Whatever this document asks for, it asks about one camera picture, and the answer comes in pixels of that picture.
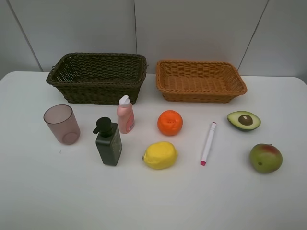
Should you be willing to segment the pink squeeze bottle white cap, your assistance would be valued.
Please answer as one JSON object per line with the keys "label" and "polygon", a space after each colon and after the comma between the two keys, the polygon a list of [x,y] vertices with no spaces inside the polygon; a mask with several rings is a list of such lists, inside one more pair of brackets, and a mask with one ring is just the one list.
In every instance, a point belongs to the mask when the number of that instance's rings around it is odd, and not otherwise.
{"label": "pink squeeze bottle white cap", "polygon": [[122,134],[127,134],[134,128],[134,112],[129,96],[124,95],[119,100],[117,108],[119,131]]}

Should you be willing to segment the orange fruit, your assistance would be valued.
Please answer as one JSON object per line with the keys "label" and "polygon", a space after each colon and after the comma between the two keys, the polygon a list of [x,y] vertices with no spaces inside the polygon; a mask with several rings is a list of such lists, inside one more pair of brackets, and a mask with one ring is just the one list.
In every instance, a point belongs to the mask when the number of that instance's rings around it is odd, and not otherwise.
{"label": "orange fruit", "polygon": [[183,127],[183,118],[174,110],[166,110],[159,116],[157,126],[163,135],[175,136]]}

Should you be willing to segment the dark brown wicker basket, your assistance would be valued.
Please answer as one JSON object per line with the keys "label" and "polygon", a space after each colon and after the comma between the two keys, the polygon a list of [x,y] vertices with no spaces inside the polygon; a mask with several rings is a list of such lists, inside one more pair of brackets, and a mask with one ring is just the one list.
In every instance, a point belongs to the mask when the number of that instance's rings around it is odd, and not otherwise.
{"label": "dark brown wicker basket", "polygon": [[146,70],[143,55],[69,53],[53,66],[46,81],[71,104],[118,105],[124,95],[134,104]]}

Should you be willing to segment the orange wicker basket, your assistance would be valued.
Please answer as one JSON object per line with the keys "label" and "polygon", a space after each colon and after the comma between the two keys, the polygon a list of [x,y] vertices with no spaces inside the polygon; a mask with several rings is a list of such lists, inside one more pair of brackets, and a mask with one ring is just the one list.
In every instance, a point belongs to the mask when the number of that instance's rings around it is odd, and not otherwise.
{"label": "orange wicker basket", "polygon": [[172,102],[228,103],[247,92],[237,69],[218,61],[159,61],[156,87]]}

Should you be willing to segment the halved avocado with pit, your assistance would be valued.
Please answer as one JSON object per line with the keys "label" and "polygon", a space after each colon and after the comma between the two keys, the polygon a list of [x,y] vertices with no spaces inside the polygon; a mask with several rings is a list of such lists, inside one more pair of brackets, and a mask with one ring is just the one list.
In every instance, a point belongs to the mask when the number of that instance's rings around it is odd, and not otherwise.
{"label": "halved avocado with pit", "polygon": [[253,113],[236,111],[227,115],[227,120],[234,127],[243,131],[252,131],[261,125],[261,120]]}

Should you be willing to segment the green red mango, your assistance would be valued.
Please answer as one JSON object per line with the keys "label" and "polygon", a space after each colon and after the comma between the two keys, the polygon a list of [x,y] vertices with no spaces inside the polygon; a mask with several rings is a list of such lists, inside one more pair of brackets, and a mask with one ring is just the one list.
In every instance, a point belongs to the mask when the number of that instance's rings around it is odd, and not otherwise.
{"label": "green red mango", "polygon": [[281,152],[272,144],[257,144],[249,153],[250,165],[259,173],[272,173],[283,163]]}

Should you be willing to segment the dark green pump bottle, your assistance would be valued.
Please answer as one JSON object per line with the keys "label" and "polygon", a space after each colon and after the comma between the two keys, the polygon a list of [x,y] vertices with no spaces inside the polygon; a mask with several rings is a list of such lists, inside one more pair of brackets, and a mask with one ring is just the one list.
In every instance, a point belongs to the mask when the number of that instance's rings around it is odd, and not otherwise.
{"label": "dark green pump bottle", "polygon": [[112,123],[108,117],[101,117],[93,130],[96,137],[96,147],[103,164],[117,166],[121,152],[122,142],[117,123]]}

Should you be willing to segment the translucent pink plastic cup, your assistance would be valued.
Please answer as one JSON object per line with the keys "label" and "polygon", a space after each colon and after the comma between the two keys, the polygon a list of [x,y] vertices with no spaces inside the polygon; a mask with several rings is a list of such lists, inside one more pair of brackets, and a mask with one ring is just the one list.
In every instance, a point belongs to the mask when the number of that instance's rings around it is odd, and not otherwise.
{"label": "translucent pink plastic cup", "polygon": [[43,119],[61,144],[71,145],[79,139],[80,128],[69,105],[59,104],[49,108]]}

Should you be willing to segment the yellow lemon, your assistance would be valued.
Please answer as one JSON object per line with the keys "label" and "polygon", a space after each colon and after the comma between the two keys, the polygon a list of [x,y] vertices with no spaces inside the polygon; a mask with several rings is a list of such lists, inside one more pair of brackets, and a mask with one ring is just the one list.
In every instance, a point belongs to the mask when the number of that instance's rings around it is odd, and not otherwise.
{"label": "yellow lemon", "polygon": [[172,143],[159,141],[147,147],[142,160],[148,167],[161,170],[171,167],[177,157],[178,151]]}

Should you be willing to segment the white marker pink caps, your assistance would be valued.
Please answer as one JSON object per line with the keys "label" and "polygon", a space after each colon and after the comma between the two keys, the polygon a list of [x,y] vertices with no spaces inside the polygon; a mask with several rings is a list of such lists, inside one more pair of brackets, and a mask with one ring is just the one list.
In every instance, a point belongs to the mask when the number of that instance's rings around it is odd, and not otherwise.
{"label": "white marker pink caps", "polygon": [[208,135],[207,135],[207,139],[203,148],[203,152],[202,152],[202,156],[201,156],[201,162],[200,165],[201,166],[205,166],[207,163],[207,158],[211,149],[211,145],[213,142],[213,137],[214,137],[214,133],[215,133],[215,128],[216,128],[216,122],[212,122]]}

